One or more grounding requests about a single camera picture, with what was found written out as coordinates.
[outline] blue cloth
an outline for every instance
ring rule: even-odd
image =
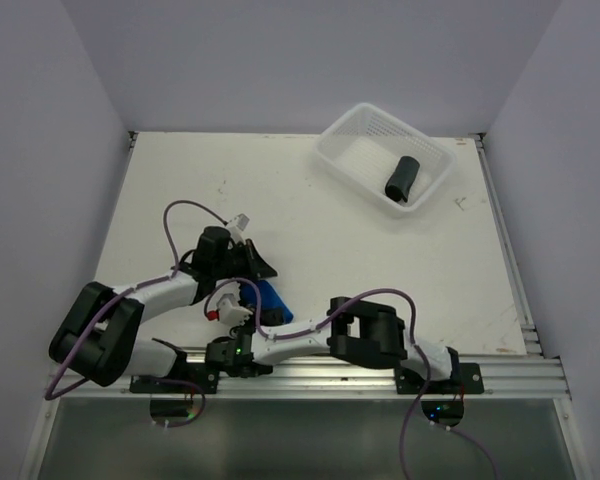
[[[262,299],[262,309],[270,310],[272,308],[282,308],[282,317],[284,318],[284,323],[291,322],[291,320],[293,320],[293,313],[291,313],[291,310],[287,308],[287,306],[284,304],[284,302],[278,295],[278,292],[275,291],[271,284],[266,280],[259,280],[255,283],[258,286],[258,290],[260,290],[260,297]],[[248,305],[256,304],[256,293],[251,287],[251,285],[243,284],[240,286],[240,297],[242,301],[247,303]]]

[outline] white table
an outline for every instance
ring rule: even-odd
[[[512,288],[473,140],[439,138],[458,168],[417,212],[387,217],[329,176],[312,154],[313,135],[141,133],[96,279],[109,285],[152,278],[172,258],[162,231],[175,199],[225,218],[245,213],[246,231],[279,273],[272,284],[296,319],[323,318],[334,296],[378,287],[410,293],[418,336],[463,354],[525,354]],[[180,253],[215,220],[189,206],[172,210]],[[391,296],[370,298],[398,308]],[[140,329],[182,346],[226,334],[201,306],[171,311]]]

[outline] black mounting bracket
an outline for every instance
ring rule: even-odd
[[[424,380],[420,375],[406,368],[394,370],[396,392],[399,395],[416,395]],[[457,363],[454,365],[454,373],[449,380],[431,382],[427,394],[432,395],[460,395],[464,387],[466,395],[480,395],[484,393],[484,383],[480,365],[477,363]]]
[[[219,378],[220,372],[218,370],[211,369],[204,364],[188,363],[186,377],[181,376],[178,379],[195,383],[205,395],[212,395],[218,391]],[[152,394],[191,393],[187,387],[160,383],[159,379],[152,377],[131,377],[129,391],[131,393]]]

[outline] black cylindrical object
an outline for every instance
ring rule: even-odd
[[[402,157],[384,187],[384,194],[394,202],[409,198],[409,190],[416,180],[420,163],[413,157]]]

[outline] white plastic basket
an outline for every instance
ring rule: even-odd
[[[400,215],[422,205],[457,162],[448,148],[368,103],[356,105],[327,128],[315,151],[337,177]],[[384,187],[405,155],[420,162],[420,170],[408,201],[397,203],[385,195]]]

